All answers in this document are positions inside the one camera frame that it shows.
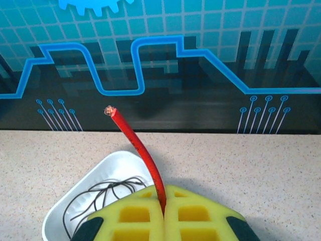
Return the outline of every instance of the red cable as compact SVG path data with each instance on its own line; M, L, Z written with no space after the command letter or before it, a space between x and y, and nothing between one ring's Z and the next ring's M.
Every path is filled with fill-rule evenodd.
M132 143L132 145L135 147L143 161L145 162L145 165L147 166L150 175L154 181L157 197L159 200L159 204L162 208L163 215L165 214L165 206L166 206L166 193L165 193L165 187L162 181L162 177L159 174L159 171L157 169L157 166L155 162L153 161L152 157L148 153L148 150L144 146L144 144L141 142L141 140L138 138L136 133L133 131L133 129L130 127L130 125L127 123L125 118L122 116L122 114L114 107L108 106L105 109L104 112L106 115L111 116L112 120L115 122L115 124L119 127L119 129L125 134L125 136L128 138L128 140Z

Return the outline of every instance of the beige countertop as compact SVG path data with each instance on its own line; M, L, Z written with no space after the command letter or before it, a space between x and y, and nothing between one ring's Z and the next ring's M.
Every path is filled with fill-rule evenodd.
M261 240L320 240L321 136L138 134L168 184L244 215ZM122 133L0 131L0 240L42 240L49 209Z

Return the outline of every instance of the white plastic tray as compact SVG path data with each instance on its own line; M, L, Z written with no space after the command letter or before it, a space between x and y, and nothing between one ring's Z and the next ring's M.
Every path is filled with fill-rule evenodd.
M150 173L141 158L126 151L114 152L108 155L50 209L42 226L42 237L44 241L69 240L63 227L62 216L67 205L79 193L88 190L103 180L115 179L116 181L123 181L134 176L139 177L146 186L153 185ZM143 187L144 186L135 185L136 191ZM125 187L119 186L116 188L117 195L120 198L130 194L130 191ZM94 200L96 194L86 193L78 197L68 208L65 221L66 227L71 235L83 216L71 222L69 220L83 212ZM113 195L107 195L106 204L111 204L116 200ZM97 207L102 207L102 199L97 200Z

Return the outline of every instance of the black wire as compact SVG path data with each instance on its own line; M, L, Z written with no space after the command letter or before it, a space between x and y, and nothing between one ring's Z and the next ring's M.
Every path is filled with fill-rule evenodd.
M95 187L99 186L99 185L102 185L102 184L108 184L107 187L105 188L97 188L95 189ZM103 181L103 182L100 182L100 183L97 183L95 185L93 185L92 187L90 187L87 191L84 191L84 192L81 192L79 193L77 196L75 196L71 202L67 205L66 209L64 210L64 213L63 213L63 226L64 226L64 230L68 236L69 239L71 239L71 236L67 230L67 226L66 226L66 222L65 222L65 216L66 216L66 213L67 213L67 210L68 208L70 207L70 205L76 200L76 198L78 198L79 196L83 195L83 194L86 194L86 193L90 193L90 192L98 192L98 194L96 195L95 199L90 203L90 205L86 208L86 210L84 210L81 214L73 217L70 219L70 221L82 216L83 214L85 214L92 205L94 205L94 209L95 211L97 211L97 205L96 205L96 201L97 199L102 195L104 194L104 198L103 198L103 202L102 202L102 208L105 206L105 202L106 202L106 198L107 198L107 192L108 192L108 189L111 189L113 195L116 197L117 200L119 200L120 198L117 196L117 194L115 193L115 190L114 190L114 187L117 187L117 186L124 186L126 187L131 193L134 193L135 192L135 187L134 185L140 185L140 186L144 186L146 187L146 184L141 180L139 179L138 177L130 177L130 178L127 178L121 182L112 182L112 181ZM76 226L76 229L74 231L74 234L76 233L76 231L78 230L80 224L83 222L84 219L86 219L90 214L84 216L80 222L77 224Z

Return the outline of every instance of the yellow sponge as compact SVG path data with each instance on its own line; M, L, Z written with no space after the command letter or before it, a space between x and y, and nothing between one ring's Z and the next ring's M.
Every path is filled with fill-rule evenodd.
M166 186L166 194L165 217L154 186L93 213L89 220L103 218L94 240L237 241L235 232L242 240L259 240L246 226L244 217L225 206L172 185Z

